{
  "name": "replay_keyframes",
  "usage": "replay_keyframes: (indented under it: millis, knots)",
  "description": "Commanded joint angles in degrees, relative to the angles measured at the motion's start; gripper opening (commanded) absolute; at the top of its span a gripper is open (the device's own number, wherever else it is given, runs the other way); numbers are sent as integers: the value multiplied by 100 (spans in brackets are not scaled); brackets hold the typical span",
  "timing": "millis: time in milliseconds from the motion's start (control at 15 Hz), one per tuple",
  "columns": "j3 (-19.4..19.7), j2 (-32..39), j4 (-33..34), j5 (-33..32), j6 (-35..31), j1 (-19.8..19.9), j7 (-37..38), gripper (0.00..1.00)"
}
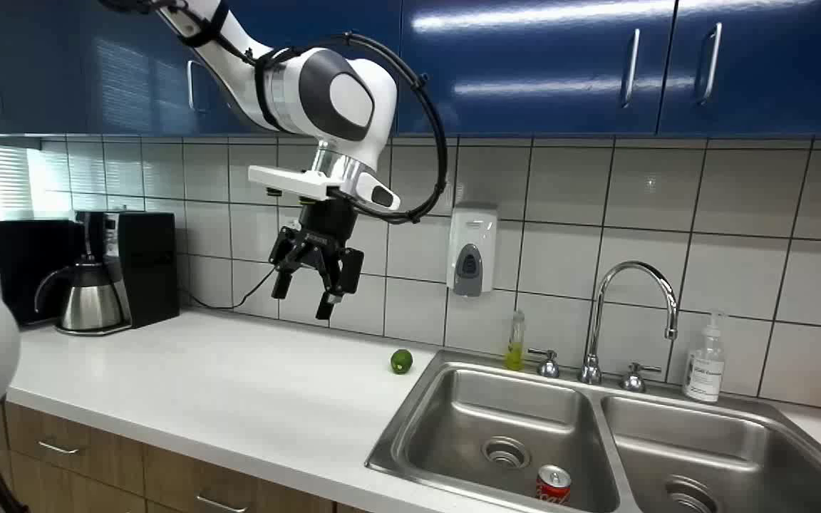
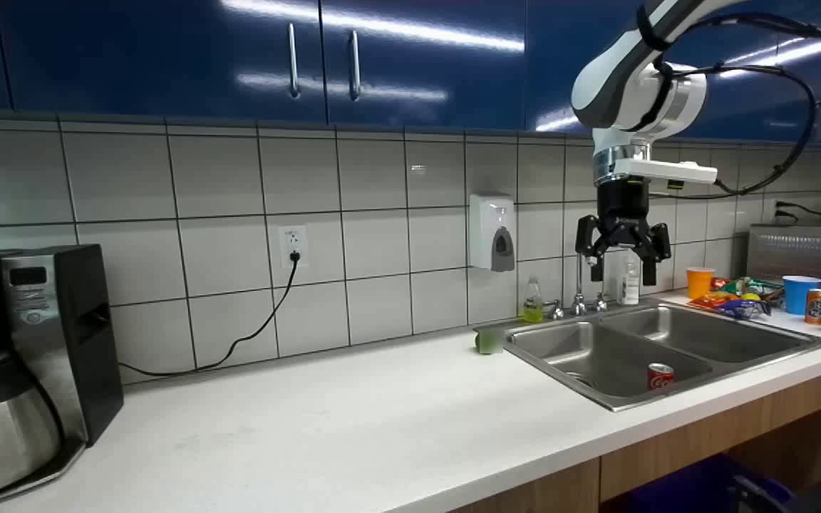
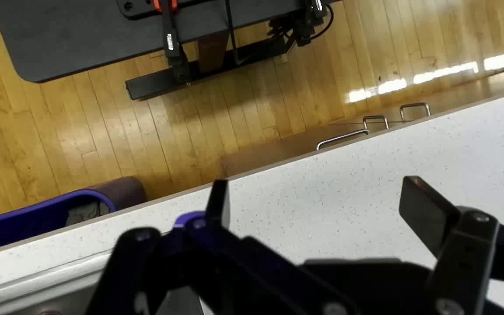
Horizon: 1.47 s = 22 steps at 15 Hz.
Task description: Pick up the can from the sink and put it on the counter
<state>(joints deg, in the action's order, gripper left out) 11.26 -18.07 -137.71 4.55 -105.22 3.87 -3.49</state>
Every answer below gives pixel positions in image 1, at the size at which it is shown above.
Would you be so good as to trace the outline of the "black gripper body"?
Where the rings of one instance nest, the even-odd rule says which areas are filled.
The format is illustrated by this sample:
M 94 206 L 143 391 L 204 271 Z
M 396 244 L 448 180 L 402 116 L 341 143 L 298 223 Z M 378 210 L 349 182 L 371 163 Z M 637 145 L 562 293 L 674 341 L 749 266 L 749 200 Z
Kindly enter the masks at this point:
M 359 271 L 364 253 L 349 247 L 355 210 L 347 200 L 298 206 L 298 224 L 282 224 L 272 247 L 270 266 L 277 271 L 314 267 L 327 291 L 352 291 L 359 286 Z

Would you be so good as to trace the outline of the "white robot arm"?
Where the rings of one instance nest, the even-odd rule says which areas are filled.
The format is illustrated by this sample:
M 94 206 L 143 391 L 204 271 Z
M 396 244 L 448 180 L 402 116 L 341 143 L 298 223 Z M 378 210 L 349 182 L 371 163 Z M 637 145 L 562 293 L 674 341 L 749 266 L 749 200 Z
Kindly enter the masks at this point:
M 250 165 L 247 180 L 298 200 L 298 224 L 282 227 L 270 247 L 272 299 L 288 296 L 298 267 L 314 267 L 321 279 L 317 320 L 327 320 L 359 286 L 364 253 L 347 244 L 355 213 L 392 217 L 402 209 L 375 176 L 396 113 L 392 76 L 374 61 L 324 46 L 270 48 L 241 28 L 225 0 L 99 2 L 157 15 L 250 126 L 317 140 L 311 169 Z

